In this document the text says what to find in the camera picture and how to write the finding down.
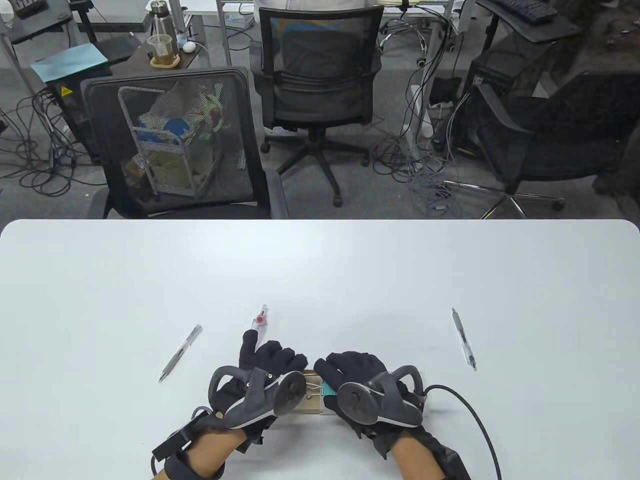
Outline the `person's left hand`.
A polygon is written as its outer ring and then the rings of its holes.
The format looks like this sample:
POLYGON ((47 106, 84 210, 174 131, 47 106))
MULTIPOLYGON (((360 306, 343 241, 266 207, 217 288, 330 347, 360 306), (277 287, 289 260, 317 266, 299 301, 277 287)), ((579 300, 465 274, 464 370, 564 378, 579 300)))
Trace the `person's left hand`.
MULTIPOLYGON (((306 355, 295 352, 289 347, 282 347, 276 340, 268 340, 258 347, 258 332, 250 329, 244 332, 242 345, 238 355, 238 368, 240 370, 253 370, 259 368, 272 375, 268 383, 272 383, 278 377, 291 371, 304 372, 309 365, 306 355)), ((217 391, 210 386, 208 388, 208 400, 211 409, 215 413, 226 413, 234 403, 242 400, 246 395, 246 382, 232 377, 217 391)), ((246 439, 236 448, 242 454, 249 450, 252 444, 261 445, 265 430, 269 429, 277 420, 277 416, 265 416, 244 426, 242 431, 246 439)))

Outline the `person's right hand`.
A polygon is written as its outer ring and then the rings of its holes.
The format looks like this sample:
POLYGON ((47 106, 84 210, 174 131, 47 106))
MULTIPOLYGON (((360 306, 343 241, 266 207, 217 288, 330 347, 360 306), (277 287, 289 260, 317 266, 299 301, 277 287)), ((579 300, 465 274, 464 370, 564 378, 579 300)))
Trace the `person's right hand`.
POLYGON ((324 406, 344 420, 359 439, 370 439, 383 458, 402 434, 408 434, 434 456, 439 466, 445 463, 445 446, 423 426, 425 396, 410 391, 377 356, 354 350, 332 352, 319 358, 313 370, 334 391, 323 397, 324 406), (364 406, 366 413, 359 413, 358 418, 343 409, 347 395, 339 391, 344 386, 348 393, 360 395, 354 403, 364 406))

